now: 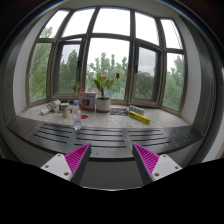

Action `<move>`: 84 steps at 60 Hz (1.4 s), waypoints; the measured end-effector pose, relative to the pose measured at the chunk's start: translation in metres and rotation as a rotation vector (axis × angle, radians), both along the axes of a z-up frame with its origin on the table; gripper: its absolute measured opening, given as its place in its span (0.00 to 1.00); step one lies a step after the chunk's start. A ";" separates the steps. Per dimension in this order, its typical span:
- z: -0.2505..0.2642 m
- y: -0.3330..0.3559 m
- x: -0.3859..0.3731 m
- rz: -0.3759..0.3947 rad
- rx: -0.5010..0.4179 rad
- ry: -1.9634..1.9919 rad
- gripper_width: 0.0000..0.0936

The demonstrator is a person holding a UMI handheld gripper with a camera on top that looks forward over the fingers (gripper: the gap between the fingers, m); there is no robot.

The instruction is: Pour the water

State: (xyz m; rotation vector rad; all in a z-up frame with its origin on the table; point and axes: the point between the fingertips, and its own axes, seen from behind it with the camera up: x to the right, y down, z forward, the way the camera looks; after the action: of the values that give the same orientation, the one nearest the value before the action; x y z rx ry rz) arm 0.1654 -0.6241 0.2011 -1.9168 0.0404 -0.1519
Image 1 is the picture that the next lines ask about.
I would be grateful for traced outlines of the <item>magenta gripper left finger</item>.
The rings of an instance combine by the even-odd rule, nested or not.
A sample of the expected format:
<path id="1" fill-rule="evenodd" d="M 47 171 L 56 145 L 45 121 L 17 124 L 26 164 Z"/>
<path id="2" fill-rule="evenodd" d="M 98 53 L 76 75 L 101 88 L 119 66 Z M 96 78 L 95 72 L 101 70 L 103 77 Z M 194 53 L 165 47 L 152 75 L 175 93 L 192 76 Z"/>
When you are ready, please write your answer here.
<path id="1" fill-rule="evenodd" d="M 42 169 L 79 185 L 90 154 L 91 144 L 88 143 L 67 154 L 56 154 Z"/>

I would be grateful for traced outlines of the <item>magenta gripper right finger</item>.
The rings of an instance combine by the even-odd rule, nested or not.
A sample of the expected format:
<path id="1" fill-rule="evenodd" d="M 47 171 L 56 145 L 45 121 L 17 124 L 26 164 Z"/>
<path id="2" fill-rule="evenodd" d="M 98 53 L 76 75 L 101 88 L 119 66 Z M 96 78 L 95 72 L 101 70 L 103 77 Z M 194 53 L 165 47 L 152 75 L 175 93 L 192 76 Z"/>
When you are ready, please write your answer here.
<path id="1" fill-rule="evenodd" d="M 158 155 L 143 146 L 134 144 L 132 149 L 144 185 L 181 170 L 167 154 Z"/>

